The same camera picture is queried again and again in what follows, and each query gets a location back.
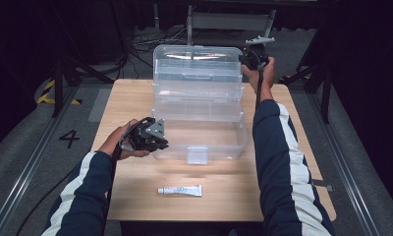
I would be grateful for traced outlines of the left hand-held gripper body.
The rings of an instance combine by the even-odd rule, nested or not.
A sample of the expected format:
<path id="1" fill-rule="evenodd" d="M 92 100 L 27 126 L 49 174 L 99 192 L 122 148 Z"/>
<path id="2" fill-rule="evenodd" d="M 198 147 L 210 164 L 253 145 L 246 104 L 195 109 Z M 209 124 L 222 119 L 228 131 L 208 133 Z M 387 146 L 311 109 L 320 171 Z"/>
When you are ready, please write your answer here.
<path id="1" fill-rule="evenodd" d="M 150 151 L 152 147 L 158 147 L 157 142 L 162 140 L 166 140 L 164 120 L 144 117 L 124 133 L 118 146 L 120 149 L 128 151 Z"/>

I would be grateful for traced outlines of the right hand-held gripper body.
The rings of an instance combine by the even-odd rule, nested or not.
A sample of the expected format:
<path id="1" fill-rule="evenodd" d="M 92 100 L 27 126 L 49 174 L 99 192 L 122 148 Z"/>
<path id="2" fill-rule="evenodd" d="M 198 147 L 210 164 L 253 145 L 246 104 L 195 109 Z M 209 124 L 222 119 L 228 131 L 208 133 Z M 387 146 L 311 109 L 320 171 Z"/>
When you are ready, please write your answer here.
<path id="1" fill-rule="evenodd" d="M 243 54 L 248 54 L 248 60 L 244 61 L 250 64 L 250 70 L 261 70 L 268 64 L 268 54 L 265 51 L 265 45 L 274 41 L 275 39 L 273 37 L 269 38 L 262 36 L 246 41 L 246 47 L 243 49 Z"/>

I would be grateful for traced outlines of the white ointment tube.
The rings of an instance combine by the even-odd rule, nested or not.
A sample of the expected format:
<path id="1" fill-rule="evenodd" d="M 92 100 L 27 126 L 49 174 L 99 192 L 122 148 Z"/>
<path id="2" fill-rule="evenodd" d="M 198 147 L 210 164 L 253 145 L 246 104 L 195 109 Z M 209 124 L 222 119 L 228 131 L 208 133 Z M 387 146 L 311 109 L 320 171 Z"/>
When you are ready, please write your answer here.
<path id="1" fill-rule="evenodd" d="M 180 187 L 163 187 L 157 190 L 158 194 L 163 195 L 186 195 L 193 197 L 202 196 L 202 186 L 180 186 Z"/>

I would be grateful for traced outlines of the clear plastic storage box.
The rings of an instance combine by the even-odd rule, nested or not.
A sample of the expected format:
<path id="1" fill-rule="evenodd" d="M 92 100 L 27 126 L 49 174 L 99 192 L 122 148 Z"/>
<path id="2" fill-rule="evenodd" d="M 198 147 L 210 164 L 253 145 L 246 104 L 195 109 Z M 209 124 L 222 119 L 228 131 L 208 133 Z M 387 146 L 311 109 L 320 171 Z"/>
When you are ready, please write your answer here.
<path id="1" fill-rule="evenodd" d="M 205 164 L 240 157 L 248 142 L 241 56 L 235 47 L 154 49 L 152 116 L 164 121 L 168 141 L 156 158 Z"/>

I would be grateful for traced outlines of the person's right hand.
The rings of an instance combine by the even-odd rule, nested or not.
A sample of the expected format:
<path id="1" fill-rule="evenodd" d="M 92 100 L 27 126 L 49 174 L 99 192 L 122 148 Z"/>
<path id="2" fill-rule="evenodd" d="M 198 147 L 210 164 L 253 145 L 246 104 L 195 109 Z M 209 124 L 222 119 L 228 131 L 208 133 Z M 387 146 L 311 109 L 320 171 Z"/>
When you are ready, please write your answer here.
<path id="1" fill-rule="evenodd" d="M 256 93 L 256 98 L 258 99 L 258 102 L 262 102 L 265 99 L 273 98 L 271 88 L 274 85 L 275 59 L 273 57 L 269 57 L 268 60 L 269 63 L 263 69 L 263 80 L 260 88 L 257 88 L 259 71 L 250 70 L 245 65 L 242 66 L 242 71 L 244 75 L 249 78 L 249 83 L 252 86 L 254 92 Z"/>

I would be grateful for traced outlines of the person's left hand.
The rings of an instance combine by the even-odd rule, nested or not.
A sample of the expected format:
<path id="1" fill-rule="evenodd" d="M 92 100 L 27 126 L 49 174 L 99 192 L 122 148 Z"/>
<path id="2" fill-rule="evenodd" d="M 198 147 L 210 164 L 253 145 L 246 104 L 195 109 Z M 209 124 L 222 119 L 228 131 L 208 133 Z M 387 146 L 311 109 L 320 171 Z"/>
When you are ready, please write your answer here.
<path id="1" fill-rule="evenodd" d="M 108 155 L 112 155 L 116 145 L 119 143 L 120 138 L 124 135 L 124 133 L 132 126 L 138 122 L 137 119 L 132 119 L 124 126 L 116 128 L 106 139 L 106 141 L 102 144 L 102 146 L 98 149 L 101 152 L 105 152 Z M 147 150 L 134 150 L 128 151 L 123 150 L 121 156 L 119 157 L 120 160 L 126 159 L 128 157 L 145 157 L 149 155 L 149 151 Z"/>

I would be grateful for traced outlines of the black metal stand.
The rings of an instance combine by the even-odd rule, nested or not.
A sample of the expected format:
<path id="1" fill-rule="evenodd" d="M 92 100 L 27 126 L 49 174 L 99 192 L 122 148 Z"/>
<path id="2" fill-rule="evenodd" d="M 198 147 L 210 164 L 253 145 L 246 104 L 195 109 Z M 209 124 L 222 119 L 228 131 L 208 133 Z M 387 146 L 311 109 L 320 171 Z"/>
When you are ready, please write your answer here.
<path id="1" fill-rule="evenodd" d="M 103 83 L 113 84 L 114 80 L 108 78 L 104 74 L 96 71 L 89 65 L 76 60 L 68 54 L 58 57 L 53 79 L 55 82 L 55 105 L 53 118 L 57 117 L 64 106 L 63 80 L 66 80 L 70 87 L 78 87 L 81 84 L 81 78 L 77 72 L 77 68 L 81 68 L 87 74 L 98 78 Z"/>
<path id="2" fill-rule="evenodd" d="M 325 52 L 326 40 L 329 38 L 328 20 L 323 19 L 296 68 L 296 74 L 290 77 L 284 76 L 279 80 L 280 84 L 288 86 L 309 76 L 304 85 L 306 93 L 316 93 L 320 86 L 323 86 L 320 115 L 326 124 L 329 123 L 328 111 L 332 82 L 330 56 Z"/>

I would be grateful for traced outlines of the yellow black floor tape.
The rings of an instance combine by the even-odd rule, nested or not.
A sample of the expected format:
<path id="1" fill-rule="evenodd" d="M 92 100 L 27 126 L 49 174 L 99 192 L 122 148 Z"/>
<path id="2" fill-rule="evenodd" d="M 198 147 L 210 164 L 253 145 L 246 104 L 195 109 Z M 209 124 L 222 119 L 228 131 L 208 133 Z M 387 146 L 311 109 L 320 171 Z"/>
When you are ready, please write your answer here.
<path id="1" fill-rule="evenodd" d="M 54 86 L 55 86 L 55 80 L 53 80 L 53 79 L 49 80 L 49 82 L 44 87 L 41 95 L 37 99 L 36 103 L 38 103 L 38 104 L 39 103 L 55 104 L 55 99 L 50 98 L 48 96 L 48 94 L 51 92 L 51 90 L 53 89 Z M 83 103 L 82 99 L 73 99 L 71 102 L 71 104 L 74 104 L 74 105 L 81 105 L 82 103 Z"/>

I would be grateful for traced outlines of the grey floor tape piece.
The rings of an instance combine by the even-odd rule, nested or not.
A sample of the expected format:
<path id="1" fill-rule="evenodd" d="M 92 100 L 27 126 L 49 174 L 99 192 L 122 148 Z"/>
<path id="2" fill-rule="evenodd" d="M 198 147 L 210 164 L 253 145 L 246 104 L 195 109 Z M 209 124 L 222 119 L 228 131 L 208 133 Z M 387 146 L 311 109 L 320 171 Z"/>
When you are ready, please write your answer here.
<path id="1" fill-rule="evenodd" d="M 333 185 L 327 184 L 323 180 L 312 179 L 311 182 L 313 183 L 314 186 L 324 187 L 328 192 L 335 191 Z"/>

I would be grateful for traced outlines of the grey metal table frame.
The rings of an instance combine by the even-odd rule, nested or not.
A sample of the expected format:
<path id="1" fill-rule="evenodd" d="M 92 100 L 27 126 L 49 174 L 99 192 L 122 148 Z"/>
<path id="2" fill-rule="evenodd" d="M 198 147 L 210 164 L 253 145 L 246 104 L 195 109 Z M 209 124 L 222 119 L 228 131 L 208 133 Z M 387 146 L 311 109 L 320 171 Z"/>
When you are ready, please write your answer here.
<path id="1" fill-rule="evenodd" d="M 227 14 L 227 13 L 200 13 L 190 5 L 187 15 L 187 45 L 193 44 L 193 30 L 252 30 L 261 31 L 253 39 L 247 39 L 246 45 L 257 43 L 271 43 L 275 41 L 270 37 L 276 11 L 270 10 L 264 15 Z"/>

